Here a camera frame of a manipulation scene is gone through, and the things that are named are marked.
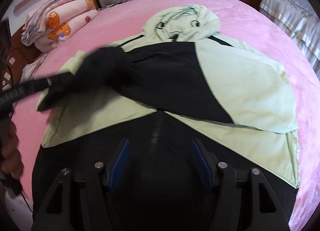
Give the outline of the person's left hand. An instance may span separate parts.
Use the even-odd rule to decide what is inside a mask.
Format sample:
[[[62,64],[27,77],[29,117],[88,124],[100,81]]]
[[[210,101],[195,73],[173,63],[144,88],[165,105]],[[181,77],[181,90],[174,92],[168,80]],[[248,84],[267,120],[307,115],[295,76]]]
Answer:
[[[21,160],[21,153],[18,150],[19,139],[16,133],[16,125],[9,121],[8,139],[3,144],[1,169],[4,173],[10,174],[14,179],[19,180],[23,174],[24,165]]]

